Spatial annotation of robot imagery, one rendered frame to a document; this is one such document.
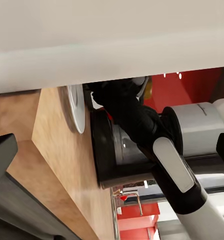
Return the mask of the bottle of coffee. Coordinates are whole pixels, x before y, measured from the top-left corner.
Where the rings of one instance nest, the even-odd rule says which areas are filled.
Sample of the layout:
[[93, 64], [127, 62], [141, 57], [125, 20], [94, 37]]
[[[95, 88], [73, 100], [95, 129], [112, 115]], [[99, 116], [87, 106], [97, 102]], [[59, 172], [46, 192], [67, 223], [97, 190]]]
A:
[[[108, 84], [108, 81], [103, 81], [102, 88], [104, 88]], [[103, 109], [103, 105], [98, 104], [93, 98], [93, 92], [89, 88], [87, 83], [82, 84], [82, 89], [83, 89], [83, 97], [84, 101], [86, 102], [87, 109], [91, 112], [94, 111], [95, 109]], [[145, 99], [151, 99], [152, 97], [152, 91], [153, 91], [153, 80], [151, 75], [148, 77], [147, 84], [145, 86], [144, 92], [141, 97], [137, 97], [137, 99], [140, 101], [142, 106], [144, 105], [144, 100]]]

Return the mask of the saucer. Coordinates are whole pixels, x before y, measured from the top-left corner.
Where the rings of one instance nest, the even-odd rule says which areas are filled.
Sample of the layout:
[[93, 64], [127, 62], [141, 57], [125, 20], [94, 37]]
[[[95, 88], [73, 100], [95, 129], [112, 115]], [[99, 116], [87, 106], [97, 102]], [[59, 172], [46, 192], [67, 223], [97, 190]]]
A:
[[63, 87], [68, 111], [79, 133], [85, 128], [85, 98], [83, 84], [65, 85]]

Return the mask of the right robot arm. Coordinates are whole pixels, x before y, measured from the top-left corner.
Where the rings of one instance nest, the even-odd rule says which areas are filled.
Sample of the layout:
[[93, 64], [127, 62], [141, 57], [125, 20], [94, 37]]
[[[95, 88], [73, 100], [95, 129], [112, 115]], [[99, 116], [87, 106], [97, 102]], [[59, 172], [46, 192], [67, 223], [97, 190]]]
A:
[[224, 240], [224, 216], [174, 146], [175, 138], [151, 118], [137, 97], [149, 76], [89, 82], [93, 99], [103, 106], [137, 147], [155, 164], [150, 171], [190, 240]]

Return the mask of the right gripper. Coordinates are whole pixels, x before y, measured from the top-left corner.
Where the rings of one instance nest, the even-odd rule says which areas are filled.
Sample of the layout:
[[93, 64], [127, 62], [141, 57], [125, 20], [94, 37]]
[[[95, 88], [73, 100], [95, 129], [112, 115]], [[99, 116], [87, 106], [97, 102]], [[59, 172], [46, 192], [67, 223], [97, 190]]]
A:
[[140, 126], [146, 119], [147, 111], [137, 99], [140, 92], [136, 83], [129, 78], [89, 82], [93, 99], [103, 106], [116, 123], [124, 130], [130, 131]]

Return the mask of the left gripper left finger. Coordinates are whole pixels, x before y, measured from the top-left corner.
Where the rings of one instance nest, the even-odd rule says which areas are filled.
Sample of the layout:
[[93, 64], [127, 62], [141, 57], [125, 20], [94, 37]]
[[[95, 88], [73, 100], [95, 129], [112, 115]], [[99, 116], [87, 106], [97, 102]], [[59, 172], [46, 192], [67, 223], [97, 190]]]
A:
[[0, 180], [17, 153], [18, 145], [14, 133], [0, 136]]

